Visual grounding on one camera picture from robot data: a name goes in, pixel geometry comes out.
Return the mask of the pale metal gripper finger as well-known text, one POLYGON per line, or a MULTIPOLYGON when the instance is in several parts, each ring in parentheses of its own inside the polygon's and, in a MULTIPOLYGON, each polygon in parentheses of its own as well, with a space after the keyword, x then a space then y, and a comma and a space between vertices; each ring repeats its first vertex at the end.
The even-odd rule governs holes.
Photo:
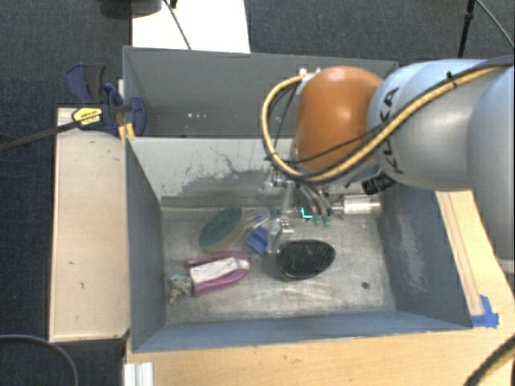
POLYGON ((278 215, 276 208, 254 208, 244 211, 245 231, 251 231, 270 222, 278 215))
POLYGON ((272 220, 269 229, 266 254, 273 255, 280 252, 280 245, 284 240, 288 240, 295 230, 286 217, 278 217, 272 220))

